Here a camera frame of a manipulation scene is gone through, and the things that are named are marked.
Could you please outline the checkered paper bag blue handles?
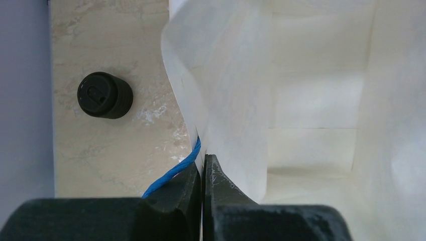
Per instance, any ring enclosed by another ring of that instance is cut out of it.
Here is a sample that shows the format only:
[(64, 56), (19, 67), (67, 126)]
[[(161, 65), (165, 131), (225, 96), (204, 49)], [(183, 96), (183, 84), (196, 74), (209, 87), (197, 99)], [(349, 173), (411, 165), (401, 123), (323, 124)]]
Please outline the checkered paper bag blue handles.
[(425, 240), (425, 1), (187, 1), (161, 52), (190, 139), (251, 199)]

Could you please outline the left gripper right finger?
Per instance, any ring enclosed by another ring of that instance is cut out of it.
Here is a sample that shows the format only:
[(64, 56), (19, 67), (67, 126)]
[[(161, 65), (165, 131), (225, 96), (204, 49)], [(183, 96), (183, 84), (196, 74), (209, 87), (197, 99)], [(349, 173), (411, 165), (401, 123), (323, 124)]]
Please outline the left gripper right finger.
[(347, 224), (324, 205), (260, 205), (223, 172), (216, 155), (206, 155), (203, 240), (352, 240)]

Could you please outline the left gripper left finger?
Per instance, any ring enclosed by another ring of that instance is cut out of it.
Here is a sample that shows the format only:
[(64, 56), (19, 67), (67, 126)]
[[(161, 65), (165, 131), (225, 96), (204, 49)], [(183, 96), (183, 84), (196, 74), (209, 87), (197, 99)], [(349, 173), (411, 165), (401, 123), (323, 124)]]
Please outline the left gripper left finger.
[(33, 199), (1, 240), (198, 240), (201, 180), (195, 164), (146, 198)]

